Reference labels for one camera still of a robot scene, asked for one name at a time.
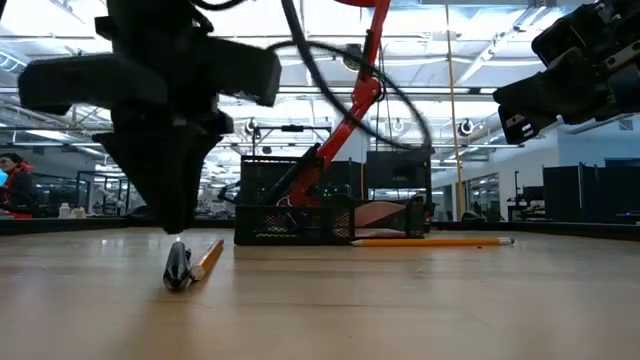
ceiling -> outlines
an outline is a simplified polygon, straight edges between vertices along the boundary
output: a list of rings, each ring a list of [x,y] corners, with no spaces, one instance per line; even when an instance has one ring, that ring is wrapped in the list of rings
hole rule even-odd
[[[369,9],[330,0],[295,2],[309,39],[337,46],[363,42],[363,34],[372,17]],[[411,95],[429,122],[434,143],[452,143],[452,106],[448,88],[452,82],[456,120],[469,119],[476,125],[475,133],[462,141],[503,144],[497,105],[492,101],[491,93],[497,87],[544,69],[531,51],[531,40],[580,3],[582,1],[576,0],[450,1],[448,29],[452,38],[453,75],[450,79],[444,2],[392,1],[382,40],[384,70]],[[33,59],[111,51],[110,43],[98,37],[93,29],[93,18],[102,15],[106,15],[104,0],[9,0],[0,26],[0,123],[7,127],[64,128],[67,143],[93,150],[88,151],[89,156],[104,157],[99,146],[85,143],[90,134],[110,128],[108,110],[80,105],[64,117],[43,116],[19,110],[15,88],[16,75]],[[289,39],[289,29],[277,0],[250,1],[232,10],[206,15],[214,24],[215,36],[259,47]],[[221,99],[220,108],[237,123],[236,133],[227,136],[210,154],[205,177],[219,174],[220,169],[227,173],[225,182],[237,177],[239,154],[250,150],[250,137],[244,131],[249,119],[262,126],[335,126],[340,121],[336,111],[313,87],[295,49],[279,51],[279,55],[283,65],[281,94],[274,108],[259,107],[235,98]],[[330,86],[341,94],[348,106],[356,74],[331,54],[316,52],[315,57]],[[409,111],[394,95],[389,96],[388,102],[374,106],[365,122],[387,137],[391,128],[394,139],[401,142],[422,141]],[[317,135],[274,131],[263,140],[263,145],[298,143],[298,147],[274,147],[273,153],[300,155],[308,143],[325,138]],[[18,133],[16,136],[20,141],[31,141],[27,136],[34,134]],[[59,141],[51,136],[40,138],[41,141]],[[474,152],[474,157],[463,159],[481,161],[482,154],[495,151],[480,150]],[[435,157],[449,159],[450,152],[450,147],[441,148]]]

table surface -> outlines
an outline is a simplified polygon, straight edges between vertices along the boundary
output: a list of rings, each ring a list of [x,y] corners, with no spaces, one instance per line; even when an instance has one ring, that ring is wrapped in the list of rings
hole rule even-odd
[[[440,236],[487,236],[440,233]],[[0,238],[0,359],[640,359],[640,244],[234,247],[169,293],[154,229]]]

yellow pencil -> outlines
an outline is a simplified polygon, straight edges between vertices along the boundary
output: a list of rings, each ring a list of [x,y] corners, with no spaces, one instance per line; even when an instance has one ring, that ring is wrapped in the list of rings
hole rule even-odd
[[[512,238],[468,239],[362,239],[351,245],[362,247],[426,247],[426,246],[500,246],[513,245]]]
[[[216,240],[191,266],[191,276],[194,281],[202,280],[211,270],[222,252],[222,245],[224,240]]]

person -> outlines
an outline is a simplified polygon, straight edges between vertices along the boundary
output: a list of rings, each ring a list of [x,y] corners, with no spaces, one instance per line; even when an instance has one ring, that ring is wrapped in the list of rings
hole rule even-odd
[[[0,209],[15,218],[33,216],[33,169],[20,155],[6,153],[0,155],[0,169],[8,175],[0,186]]]

wooden table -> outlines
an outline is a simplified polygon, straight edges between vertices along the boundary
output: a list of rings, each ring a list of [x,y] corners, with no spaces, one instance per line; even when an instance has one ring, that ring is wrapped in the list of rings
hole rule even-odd
[[[0,359],[640,358],[639,244],[481,235],[518,242],[234,248],[194,230],[195,256],[228,241],[183,294],[157,230],[0,238]]]

